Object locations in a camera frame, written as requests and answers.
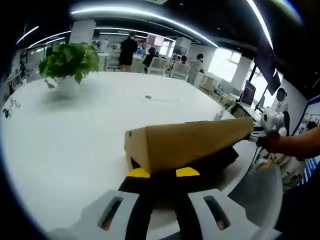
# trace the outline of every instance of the white table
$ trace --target white table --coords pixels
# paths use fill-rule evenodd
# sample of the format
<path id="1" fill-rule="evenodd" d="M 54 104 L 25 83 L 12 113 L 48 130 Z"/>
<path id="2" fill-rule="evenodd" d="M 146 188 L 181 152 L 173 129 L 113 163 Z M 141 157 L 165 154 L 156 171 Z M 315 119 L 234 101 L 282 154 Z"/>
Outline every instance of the white table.
<path id="1" fill-rule="evenodd" d="M 70 226 L 85 206 L 119 188 L 128 173 L 126 130 L 210 121 L 221 109 L 183 80 L 129 72 L 92 73 L 81 82 L 77 99 L 55 96 L 43 80 L 34 81 L 13 94 L 21 107 L 12 117 L 1 114 L 8 175 L 21 202 L 46 231 Z M 224 170 L 219 187 L 226 195 L 245 176 L 256 146 L 241 141 L 234 148 L 239 158 Z M 178 230 L 172 211 L 155 210 L 147 239 Z"/>

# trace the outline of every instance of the cardboard box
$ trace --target cardboard box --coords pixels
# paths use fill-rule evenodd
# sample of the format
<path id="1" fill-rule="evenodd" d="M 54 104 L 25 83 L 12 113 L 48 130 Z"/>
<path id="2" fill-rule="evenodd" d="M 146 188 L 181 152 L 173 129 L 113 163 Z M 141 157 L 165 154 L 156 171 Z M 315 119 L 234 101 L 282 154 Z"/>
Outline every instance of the cardboard box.
<path id="1" fill-rule="evenodd" d="M 130 170 L 134 160 L 147 172 L 159 173 L 229 147 L 253 130 L 251 117 L 152 125 L 127 131 L 124 150 Z"/>

